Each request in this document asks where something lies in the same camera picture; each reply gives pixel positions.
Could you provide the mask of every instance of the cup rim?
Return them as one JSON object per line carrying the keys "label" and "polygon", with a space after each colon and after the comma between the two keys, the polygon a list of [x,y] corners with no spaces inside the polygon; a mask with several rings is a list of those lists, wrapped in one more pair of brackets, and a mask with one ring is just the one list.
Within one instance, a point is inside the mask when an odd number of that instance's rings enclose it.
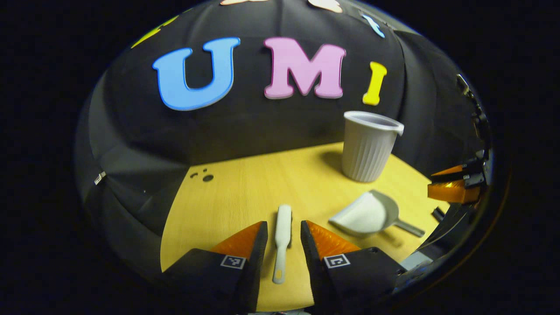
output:
{"label": "cup rim", "polygon": [[[389,122],[391,124],[393,124],[393,126],[385,126],[382,124],[376,124],[376,123],[372,123],[372,122],[368,122],[368,121],[364,121],[363,119],[359,119],[359,115],[366,115],[369,117],[375,117],[378,119],[381,119],[382,121],[386,121]],[[404,124],[400,123],[394,119],[391,119],[389,117],[383,116],[383,115],[379,115],[379,114],[374,114],[374,113],[370,113],[370,112],[363,112],[361,110],[351,110],[348,112],[344,112],[344,118],[351,121],[351,122],[355,122],[357,124],[366,126],[366,127],[372,127],[372,128],[376,128],[376,129],[381,129],[381,130],[389,130],[389,131],[398,131],[399,133],[402,133],[403,129],[404,129]]]}

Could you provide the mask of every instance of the foam letter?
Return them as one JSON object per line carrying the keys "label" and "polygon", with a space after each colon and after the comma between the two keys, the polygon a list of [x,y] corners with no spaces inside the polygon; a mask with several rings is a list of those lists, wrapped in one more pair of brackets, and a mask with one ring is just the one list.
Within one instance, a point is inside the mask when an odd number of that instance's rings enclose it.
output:
{"label": "foam letter", "polygon": [[238,3],[243,3],[243,2],[261,2],[261,1],[268,1],[268,0],[223,0],[222,2],[220,2],[221,5],[223,6],[229,6],[230,4],[238,4]]}
{"label": "foam letter", "polygon": [[362,17],[370,24],[371,28],[376,32],[381,38],[385,38],[385,34],[379,29],[379,24],[377,24],[372,18],[367,15],[362,14]]}
{"label": "foam letter", "polygon": [[333,11],[334,13],[342,13],[340,3],[336,2],[335,0],[307,0],[307,1],[312,5],[316,6],[317,8],[330,10]]}
{"label": "foam letter", "polygon": [[214,104],[230,91],[234,83],[234,47],[239,38],[220,38],[207,42],[203,49],[212,53],[212,82],[200,89],[186,84],[185,60],[192,54],[190,48],[181,48],[163,55],[153,63],[161,99],[175,110],[193,110]]}
{"label": "foam letter", "polygon": [[368,105],[377,105],[379,104],[379,91],[381,91],[381,83],[383,82],[383,77],[387,74],[387,68],[385,68],[385,66],[381,63],[370,62],[370,69],[370,87],[363,95],[362,102]]}
{"label": "foam letter", "polygon": [[178,15],[175,17],[170,18],[169,20],[167,20],[166,22],[163,22],[161,25],[159,25],[158,27],[156,27],[155,29],[149,31],[148,33],[146,33],[144,36],[142,36],[142,38],[140,38],[136,43],[134,43],[134,45],[132,45],[131,49],[134,48],[136,45],[140,44],[141,42],[145,41],[146,39],[156,35],[157,32],[159,32],[161,30],[162,27],[166,26],[167,24],[175,21],[175,19],[179,17]]}
{"label": "foam letter", "polygon": [[288,84],[288,71],[304,96],[311,91],[318,75],[321,80],[315,87],[315,95],[328,99],[342,96],[340,67],[346,55],[343,48],[324,44],[309,61],[295,39],[269,38],[264,45],[272,50],[272,82],[264,89],[267,98],[285,99],[293,95],[293,87]]}

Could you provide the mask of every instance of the dustpan handle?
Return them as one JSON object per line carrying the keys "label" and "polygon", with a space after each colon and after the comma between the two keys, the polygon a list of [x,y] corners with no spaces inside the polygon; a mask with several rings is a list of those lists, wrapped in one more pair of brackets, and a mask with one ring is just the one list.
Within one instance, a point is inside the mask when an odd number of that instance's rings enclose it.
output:
{"label": "dustpan handle", "polygon": [[422,236],[424,236],[424,234],[426,233],[426,232],[424,232],[423,230],[418,229],[418,228],[416,228],[415,226],[412,226],[412,225],[410,225],[410,224],[408,224],[408,223],[406,223],[406,222],[402,222],[402,221],[399,220],[399,219],[397,219],[397,220],[395,221],[395,225],[398,226],[398,227],[400,227],[401,229],[403,229],[403,230],[405,230],[405,231],[411,233],[411,234],[414,234],[414,235],[418,236],[418,237],[422,237]]}

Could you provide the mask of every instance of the white plastic cup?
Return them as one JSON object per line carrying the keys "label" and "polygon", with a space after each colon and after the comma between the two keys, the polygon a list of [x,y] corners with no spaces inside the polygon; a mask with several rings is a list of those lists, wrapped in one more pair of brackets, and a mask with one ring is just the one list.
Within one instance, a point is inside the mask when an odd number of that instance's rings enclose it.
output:
{"label": "white plastic cup", "polygon": [[351,111],[344,113],[342,172],[358,182],[373,182],[383,171],[404,125],[383,115]]}

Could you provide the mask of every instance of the letter i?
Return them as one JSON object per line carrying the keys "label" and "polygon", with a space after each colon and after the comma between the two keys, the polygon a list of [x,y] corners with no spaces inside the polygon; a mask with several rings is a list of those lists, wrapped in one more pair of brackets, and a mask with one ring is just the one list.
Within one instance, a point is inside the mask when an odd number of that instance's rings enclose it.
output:
{"label": "letter i", "polygon": [[370,62],[371,81],[370,87],[363,95],[362,102],[367,105],[379,104],[379,92],[381,91],[381,83],[387,74],[387,68],[380,63]]}

